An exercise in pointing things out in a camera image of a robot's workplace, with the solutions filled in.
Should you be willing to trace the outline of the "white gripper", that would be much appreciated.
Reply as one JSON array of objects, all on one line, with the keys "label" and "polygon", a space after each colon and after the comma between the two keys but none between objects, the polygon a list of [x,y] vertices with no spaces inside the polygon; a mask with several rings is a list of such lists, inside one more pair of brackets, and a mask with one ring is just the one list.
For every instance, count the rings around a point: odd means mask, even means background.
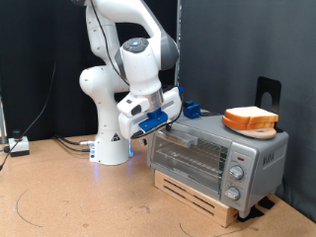
[{"label": "white gripper", "polygon": [[[118,103],[118,124],[121,134],[131,139],[138,132],[146,134],[175,119],[181,112],[181,98],[178,87],[173,87],[165,93],[162,89],[146,91],[143,94],[138,90],[131,90],[126,97]],[[167,123],[166,130],[172,126]],[[147,140],[141,138],[140,144],[147,145]]]}]

